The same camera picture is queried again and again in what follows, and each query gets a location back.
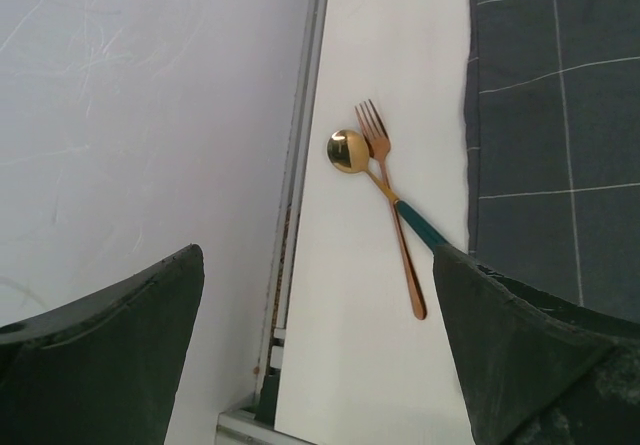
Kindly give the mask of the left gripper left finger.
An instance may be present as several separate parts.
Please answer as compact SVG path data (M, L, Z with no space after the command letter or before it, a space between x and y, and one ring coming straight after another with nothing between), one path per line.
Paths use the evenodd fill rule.
M204 288L191 244L1 329L4 444L161 444Z

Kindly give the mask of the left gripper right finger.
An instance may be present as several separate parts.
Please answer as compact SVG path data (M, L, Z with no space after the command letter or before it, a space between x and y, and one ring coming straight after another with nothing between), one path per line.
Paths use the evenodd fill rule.
M638 324L450 245L436 247L433 274L475 443L638 443Z

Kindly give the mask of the dark grey checked cloth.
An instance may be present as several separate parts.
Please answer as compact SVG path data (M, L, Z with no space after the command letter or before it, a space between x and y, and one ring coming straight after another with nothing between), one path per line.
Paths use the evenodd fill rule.
M468 250L639 318L639 0L470 0Z

